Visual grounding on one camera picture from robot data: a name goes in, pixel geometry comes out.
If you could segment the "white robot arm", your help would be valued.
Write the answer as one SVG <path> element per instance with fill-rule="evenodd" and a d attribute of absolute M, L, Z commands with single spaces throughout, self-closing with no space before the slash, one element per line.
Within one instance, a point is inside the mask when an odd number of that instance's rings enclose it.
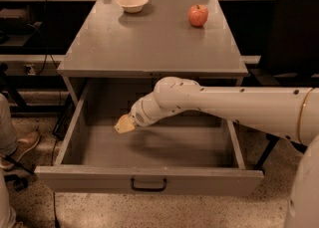
<path fill-rule="evenodd" d="M 306 145 L 284 228 L 319 228 L 318 89 L 205 87 L 193 80 L 166 77 L 121 116 L 115 129 L 129 132 L 188 110 L 213 114 Z"/>

